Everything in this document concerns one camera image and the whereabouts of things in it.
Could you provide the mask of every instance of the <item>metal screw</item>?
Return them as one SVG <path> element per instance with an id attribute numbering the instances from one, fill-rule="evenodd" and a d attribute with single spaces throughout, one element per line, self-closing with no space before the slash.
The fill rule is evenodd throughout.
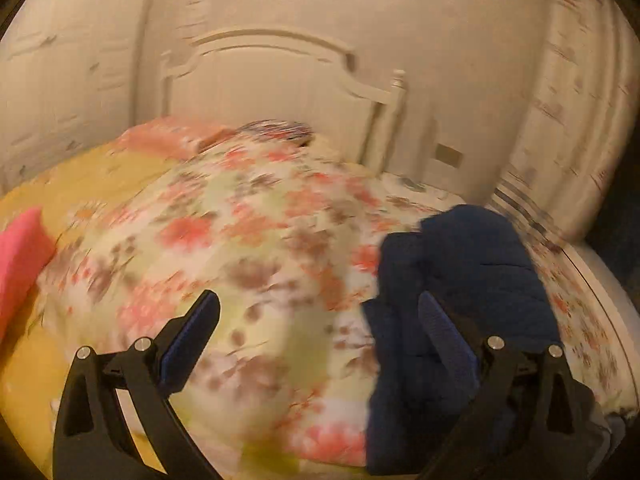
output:
<path id="1" fill-rule="evenodd" d="M 76 352 L 78 359 L 87 359 L 91 355 L 91 349 L 88 346 L 82 346 Z"/>
<path id="2" fill-rule="evenodd" d="M 492 335 L 487 339 L 487 343 L 489 343 L 489 346 L 494 350 L 502 350 L 504 348 L 504 339 L 497 335 Z"/>
<path id="3" fill-rule="evenodd" d="M 562 349 L 558 346 L 558 345 L 551 345 L 549 347 L 549 353 L 551 354 L 551 357 L 555 357 L 555 358 L 559 358 L 562 357 Z"/>
<path id="4" fill-rule="evenodd" d="M 149 339 L 148 337 L 141 337 L 135 343 L 133 343 L 133 346 L 138 352 L 144 352 L 151 346 L 151 339 Z"/>

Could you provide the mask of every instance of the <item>cabinet door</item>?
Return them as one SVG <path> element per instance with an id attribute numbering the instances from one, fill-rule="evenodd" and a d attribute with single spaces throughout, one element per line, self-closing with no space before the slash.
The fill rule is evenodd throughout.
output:
<path id="1" fill-rule="evenodd" d="M 18 186 L 39 173 L 48 170 L 70 156 L 83 152 L 87 146 L 82 140 L 59 139 L 48 142 L 46 151 L 30 150 L 12 158 L 4 165 L 4 177 L 9 188 Z"/>
<path id="2" fill-rule="evenodd" d="M 148 2 L 25 2 L 0 43 L 5 164 L 40 168 L 34 150 L 50 164 L 59 157 L 44 153 L 66 146 L 65 140 L 90 147 L 130 126 Z M 69 154 L 65 150 L 60 156 Z M 21 164 L 22 158 L 29 163 Z"/>
<path id="3" fill-rule="evenodd" d="M 136 69 L 150 0 L 103 0 L 92 69 L 95 141 L 106 142 L 132 125 Z"/>

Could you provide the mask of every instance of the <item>pink pillow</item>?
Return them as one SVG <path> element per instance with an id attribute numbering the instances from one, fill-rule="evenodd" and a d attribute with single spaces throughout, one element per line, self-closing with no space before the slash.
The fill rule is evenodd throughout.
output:
<path id="1" fill-rule="evenodd" d="M 0 233 L 0 340 L 40 271 L 56 252 L 44 231 L 41 209 L 22 213 Z"/>
<path id="2" fill-rule="evenodd" d="M 117 144 L 140 152 L 189 160 L 235 134 L 232 128 L 219 124 L 161 117 L 130 128 Z"/>

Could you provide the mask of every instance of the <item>navy blue towel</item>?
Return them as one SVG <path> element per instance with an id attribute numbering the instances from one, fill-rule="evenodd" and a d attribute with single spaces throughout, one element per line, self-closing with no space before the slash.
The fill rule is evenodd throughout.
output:
<path id="1" fill-rule="evenodd" d="M 560 343 L 545 289 L 517 233 L 482 207 L 457 206 L 424 219 L 420 232 L 387 236 L 378 290 L 362 304 L 380 362 L 367 425 L 372 474 L 419 472 L 469 402 L 422 328 L 424 291 L 472 320 L 482 336 L 500 335 L 531 351 Z"/>

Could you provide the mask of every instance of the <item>floral blanket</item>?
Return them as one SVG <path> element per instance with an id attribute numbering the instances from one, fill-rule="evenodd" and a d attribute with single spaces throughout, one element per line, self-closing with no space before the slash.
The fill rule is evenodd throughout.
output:
<path id="1" fill-rule="evenodd" d="M 70 356 L 119 351 L 210 288 L 220 323 L 172 405 L 220 473 L 362 466 L 377 363 L 360 302 L 376 295 L 382 238 L 435 213 L 350 166 L 239 134 L 97 213 L 41 275 L 47 325 Z M 574 376 L 606 411 L 629 409 L 610 327 L 557 255 L 529 249 Z"/>

